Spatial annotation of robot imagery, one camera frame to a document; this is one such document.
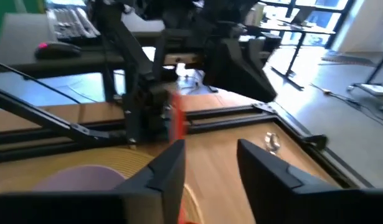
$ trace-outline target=table leg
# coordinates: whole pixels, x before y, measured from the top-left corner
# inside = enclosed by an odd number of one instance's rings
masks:
[[[102,71],[104,97],[106,102],[112,102],[116,93],[115,76],[112,69],[104,69]]]
[[[370,77],[368,77],[368,79],[366,80],[365,84],[371,84],[372,80],[377,76],[377,73],[382,68],[382,66],[383,66],[383,58],[379,62],[379,64],[377,65],[376,69],[371,73]]]
[[[286,70],[285,73],[282,73],[281,71],[279,71],[279,70],[277,70],[276,68],[273,68],[273,67],[272,67],[272,69],[273,69],[273,71],[274,71],[275,73],[277,73],[277,74],[280,75],[281,77],[285,78],[289,84],[293,85],[295,88],[297,88],[297,89],[299,89],[299,90],[302,90],[304,87],[301,86],[301,85],[299,85],[299,84],[297,84],[295,81],[293,81],[293,80],[291,79],[292,77],[290,77],[290,75],[291,75],[292,73],[294,73],[294,72],[292,71],[292,66],[293,66],[293,64],[295,63],[296,57],[298,56],[298,53],[299,53],[299,51],[300,51],[300,49],[301,49],[301,47],[302,47],[302,45],[303,45],[303,41],[305,40],[305,37],[306,37],[306,33],[305,33],[305,32],[302,32],[302,33],[301,33],[301,38],[299,39],[298,45],[296,46],[296,49],[295,49],[295,52],[294,52],[294,54],[293,54],[293,56],[292,56],[291,62],[290,62],[290,64],[289,64],[289,66],[288,66],[288,68],[287,68],[287,70]]]

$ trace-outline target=black cable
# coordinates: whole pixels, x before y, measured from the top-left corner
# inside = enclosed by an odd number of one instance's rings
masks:
[[[320,91],[322,91],[325,95],[327,96],[332,96],[338,100],[341,100],[342,102],[344,102],[345,104],[347,104],[348,106],[350,106],[351,108],[361,112],[362,114],[364,114],[365,116],[367,116],[368,118],[370,118],[371,120],[373,121],[376,121],[377,123],[379,123],[381,126],[383,126],[383,123],[380,122],[379,120],[383,121],[383,118],[381,118],[380,116],[376,115],[370,108],[368,108],[367,106],[364,106],[362,105],[361,103],[357,102],[356,100],[352,99],[352,98],[348,98],[346,96],[342,96],[342,95],[339,95],[339,94],[335,94],[335,93],[332,93],[331,91],[329,90],[325,90],[323,88],[320,88],[314,84],[310,84],[311,86],[319,89]],[[365,113],[361,108],[364,108],[366,110],[368,110],[374,117],[372,116],[369,116],[367,113]]]
[[[90,97],[85,96],[84,94],[79,93],[79,92],[78,92],[77,90],[75,90],[74,88],[72,88],[72,87],[70,87],[70,86],[68,86],[68,88],[69,88],[70,90],[72,90],[74,93],[78,94],[79,96],[81,96],[81,97],[83,97],[83,98],[85,98],[85,99],[88,99],[88,100],[90,100],[90,101],[92,101],[92,102],[98,103],[97,100],[93,100],[93,99],[91,99]]]
[[[14,72],[14,73],[16,73],[16,74],[18,74],[18,75],[20,75],[20,76],[22,76],[22,77],[24,77],[24,78],[28,78],[28,79],[30,79],[30,80],[32,80],[32,81],[34,81],[34,82],[36,82],[36,83],[38,83],[38,84],[40,84],[40,85],[46,87],[46,88],[48,88],[49,90],[52,90],[52,91],[54,91],[54,92],[56,92],[56,93],[58,93],[58,94],[60,94],[60,95],[62,95],[62,96],[65,96],[66,98],[68,98],[68,99],[70,99],[70,100],[76,102],[77,104],[81,104],[81,102],[79,102],[79,101],[76,100],[75,98],[73,98],[73,97],[71,97],[71,96],[68,96],[67,94],[62,93],[61,91],[58,91],[58,90],[56,90],[55,88],[53,88],[53,87],[51,87],[51,86],[49,86],[49,85],[47,85],[47,84],[45,84],[45,83],[42,83],[42,82],[38,81],[37,79],[35,79],[35,78],[33,78],[33,77],[31,77],[31,76],[25,74],[24,72],[20,72],[20,71],[14,69],[14,68],[11,68],[11,67],[9,67],[9,66],[7,66],[7,65],[5,65],[5,64],[2,64],[2,63],[0,63],[0,67],[5,68],[6,70],[9,70],[9,71],[11,71],[11,72]]]

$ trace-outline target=black bracket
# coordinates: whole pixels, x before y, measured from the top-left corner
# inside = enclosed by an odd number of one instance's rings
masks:
[[[149,92],[122,95],[126,138],[130,144],[159,138],[160,134],[167,133],[164,105],[168,98],[169,92],[162,85],[150,87]]]
[[[99,140],[102,140],[102,139],[109,139],[110,138],[110,133],[108,133],[106,131],[91,130],[91,129],[85,128],[84,126],[82,126],[80,124],[72,123],[71,124],[71,129],[73,131],[82,133],[83,135],[86,135],[90,139],[94,139],[95,141],[99,141]]]
[[[328,137],[324,134],[311,135],[302,138],[302,141],[307,145],[314,146],[318,151],[323,151],[327,148]]]
[[[252,103],[252,107],[259,109],[260,111],[264,111],[266,113],[270,114],[276,114],[277,111],[272,108],[272,106],[268,105],[267,103]]]

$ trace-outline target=metal clamp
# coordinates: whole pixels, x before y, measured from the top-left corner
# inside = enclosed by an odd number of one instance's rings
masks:
[[[276,110],[274,110],[270,105],[267,105],[266,103],[252,103],[251,105],[256,109],[262,110],[267,113],[277,113]]]
[[[328,137],[324,134],[307,136],[302,140],[305,144],[314,146],[317,151],[325,150],[329,141]]]
[[[280,138],[276,133],[266,133],[265,136],[266,150],[275,155],[280,150]]]

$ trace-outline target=monitor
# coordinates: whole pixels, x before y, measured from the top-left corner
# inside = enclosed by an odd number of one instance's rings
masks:
[[[302,25],[302,23],[309,18],[314,9],[315,7],[313,6],[299,6],[299,12],[292,19],[291,24]]]

